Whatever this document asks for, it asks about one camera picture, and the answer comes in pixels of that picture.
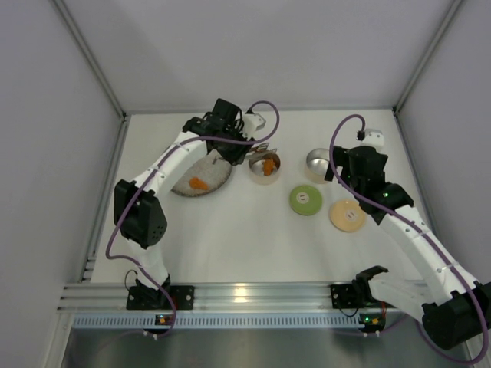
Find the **beige round lid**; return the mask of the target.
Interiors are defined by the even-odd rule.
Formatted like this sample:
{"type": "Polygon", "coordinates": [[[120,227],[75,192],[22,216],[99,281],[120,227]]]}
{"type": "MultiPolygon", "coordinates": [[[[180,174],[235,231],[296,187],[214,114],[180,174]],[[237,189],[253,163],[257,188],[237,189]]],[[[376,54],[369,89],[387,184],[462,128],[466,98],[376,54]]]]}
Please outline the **beige round lid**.
{"type": "Polygon", "coordinates": [[[343,199],[335,202],[329,209],[332,225],[342,232],[357,232],[364,227],[366,214],[354,200],[343,199]]]}

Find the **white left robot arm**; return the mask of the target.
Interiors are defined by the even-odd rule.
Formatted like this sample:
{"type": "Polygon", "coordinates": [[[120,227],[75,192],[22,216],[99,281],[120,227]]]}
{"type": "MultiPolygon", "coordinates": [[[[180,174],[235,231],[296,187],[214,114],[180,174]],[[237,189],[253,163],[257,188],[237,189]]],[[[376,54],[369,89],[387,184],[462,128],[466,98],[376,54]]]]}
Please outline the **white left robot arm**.
{"type": "Polygon", "coordinates": [[[130,253],[122,258],[137,268],[128,309],[163,309],[170,296],[170,273],[160,249],[168,227],[162,198],[186,171],[210,153],[218,153],[233,166],[241,164],[255,142],[254,134],[252,123],[192,118],[152,166],[136,178],[116,184],[115,229],[110,239],[121,235],[127,241],[130,253]]]}

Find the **orange food piece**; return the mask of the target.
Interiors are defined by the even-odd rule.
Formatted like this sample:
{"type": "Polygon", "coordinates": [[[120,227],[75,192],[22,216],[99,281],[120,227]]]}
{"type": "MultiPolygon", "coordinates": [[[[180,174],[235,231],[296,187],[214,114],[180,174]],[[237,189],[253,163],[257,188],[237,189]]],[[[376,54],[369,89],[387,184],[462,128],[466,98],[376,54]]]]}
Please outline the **orange food piece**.
{"type": "Polygon", "coordinates": [[[208,184],[196,176],[192,177],[189,180],[189,187],[194,190],[203,190],[203,191],[207,191],[209,189],[208,184]]]}
{"type": "Polygon", "coordinates": [[[270,176],[271,174],[273,174],[274,170],[275,170],[274,159],[272,158],[265,159],[262,167],[263,175],[270,176]]]}

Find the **green round lid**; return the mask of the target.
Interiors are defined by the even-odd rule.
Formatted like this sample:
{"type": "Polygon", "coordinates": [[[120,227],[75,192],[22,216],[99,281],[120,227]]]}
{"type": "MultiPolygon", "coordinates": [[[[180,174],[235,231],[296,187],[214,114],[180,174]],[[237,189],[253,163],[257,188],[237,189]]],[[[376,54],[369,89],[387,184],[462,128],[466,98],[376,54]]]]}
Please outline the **green round lid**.
{"type": "Polygon", "coordinates": [[[296,186],[289,194],[288,203],[291,209],[303,216],[317,214],[323,206],[321,192],[314,186],[296,186]]]}

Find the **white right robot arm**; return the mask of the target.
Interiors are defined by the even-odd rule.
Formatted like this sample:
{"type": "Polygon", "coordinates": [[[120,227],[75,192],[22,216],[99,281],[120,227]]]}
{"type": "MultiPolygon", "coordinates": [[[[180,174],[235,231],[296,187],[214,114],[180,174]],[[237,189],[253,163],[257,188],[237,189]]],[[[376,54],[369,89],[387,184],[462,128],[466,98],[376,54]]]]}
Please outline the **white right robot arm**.
{"type": "Polygon", "coordinates": [[[482,351],[490,342],[490,285],[466,271],[422,219],[406,190],[385,178],[388,157],[374,146],[332,146],[325,180],[337,180],[409,258],[426,293],[406,281],[392,281],[381,265],[359,272],[352,281],[358,306],[385,302],[422,325],[434,345],[449,350],[478,335],[482,351]]]}

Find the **steel tongs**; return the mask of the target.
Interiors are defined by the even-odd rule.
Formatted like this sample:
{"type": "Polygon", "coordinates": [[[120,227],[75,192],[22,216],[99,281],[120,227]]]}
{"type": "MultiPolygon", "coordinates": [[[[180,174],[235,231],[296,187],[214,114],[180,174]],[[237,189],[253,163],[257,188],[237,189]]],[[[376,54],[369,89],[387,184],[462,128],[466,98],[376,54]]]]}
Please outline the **steel tongs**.
{"type": "Polygon", "coordinates": [[[275,153],[277,149],[269,149],[269,143],[260,143],[256,146],[234,145],[231,149],[214,149],[209,155],[212,164],[222,160],[232,166],[241,165],[245,160],[262,157],[268,153],[275,153]]]}

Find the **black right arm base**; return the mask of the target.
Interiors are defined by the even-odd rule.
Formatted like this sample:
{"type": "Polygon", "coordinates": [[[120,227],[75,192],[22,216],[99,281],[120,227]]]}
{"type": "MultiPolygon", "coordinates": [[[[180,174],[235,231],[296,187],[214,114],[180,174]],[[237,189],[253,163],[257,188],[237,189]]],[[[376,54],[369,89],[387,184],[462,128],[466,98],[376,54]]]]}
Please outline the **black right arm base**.
{"type": "Polygon", "coordinates": [[[363,308],[380,303],[371,293],[369,281],[378,274],[387,273],[388,269],[380,265],[373,266],[356,274],[355,278],[344,284],[331,284],[332,306],[343,310],[345,308],[363,308]]]}

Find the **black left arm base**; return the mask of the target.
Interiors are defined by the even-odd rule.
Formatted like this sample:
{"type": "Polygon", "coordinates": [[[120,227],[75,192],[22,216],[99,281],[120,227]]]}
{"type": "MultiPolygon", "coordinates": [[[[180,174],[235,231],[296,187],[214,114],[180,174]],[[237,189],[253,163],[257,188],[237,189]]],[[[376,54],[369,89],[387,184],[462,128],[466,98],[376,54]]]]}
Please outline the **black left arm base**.
{"type": "MultiPolygon", "coordinates": [[[[193,309],[195,287],[192,285],[171,284],[167,279],[162,285],[177,310],[193,309]]],[[[126,309],[129,311],[171,310],[168,298],[159,290],[147,287],[138,279],[134,286],[128,288],[126,309]]]]}

